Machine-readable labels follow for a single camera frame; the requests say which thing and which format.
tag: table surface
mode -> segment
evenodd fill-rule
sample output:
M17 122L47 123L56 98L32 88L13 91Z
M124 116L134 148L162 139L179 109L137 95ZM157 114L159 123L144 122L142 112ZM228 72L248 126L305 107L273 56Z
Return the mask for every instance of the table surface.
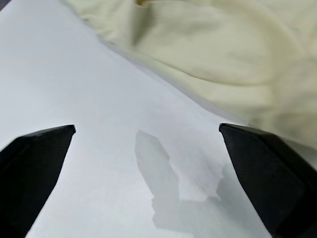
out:
M0 146L75 124L27 238L268 238L213 114L114 52L58 0L0 13Z

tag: yellow cloth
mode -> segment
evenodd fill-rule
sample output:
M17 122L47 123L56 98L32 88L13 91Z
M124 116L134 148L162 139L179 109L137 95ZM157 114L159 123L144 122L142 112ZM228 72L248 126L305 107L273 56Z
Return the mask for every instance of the yellow cloth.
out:
M317 1L64 1L193 93L317 148Z

